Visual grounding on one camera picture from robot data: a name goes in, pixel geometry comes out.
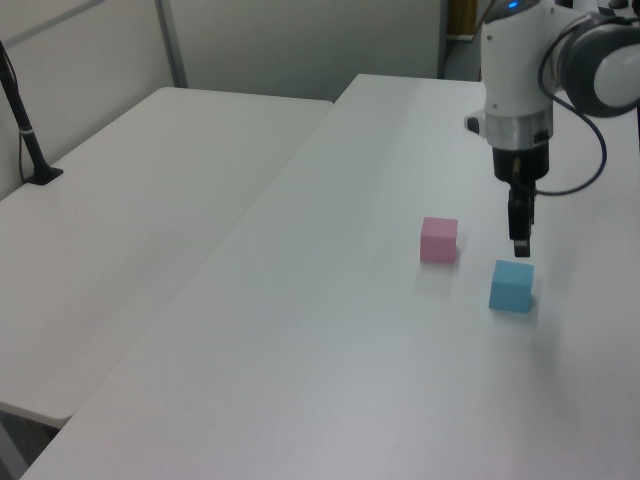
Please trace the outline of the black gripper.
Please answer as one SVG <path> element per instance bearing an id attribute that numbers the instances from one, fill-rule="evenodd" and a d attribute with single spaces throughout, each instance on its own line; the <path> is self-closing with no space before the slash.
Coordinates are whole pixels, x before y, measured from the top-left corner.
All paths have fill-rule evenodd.
<path id="1" fill-rule="evenodd" d="M 549 172 L 549 147 L 538 146 L 527 150 L 492 149 L 494 176 L 526 194 L 536 192 L 536 181 Z M 531 227 L 535 224 L 535 195 L 526 195 L 516 189 L 509 191 L 508 227 L 514 255 L 528 258 Z"/>

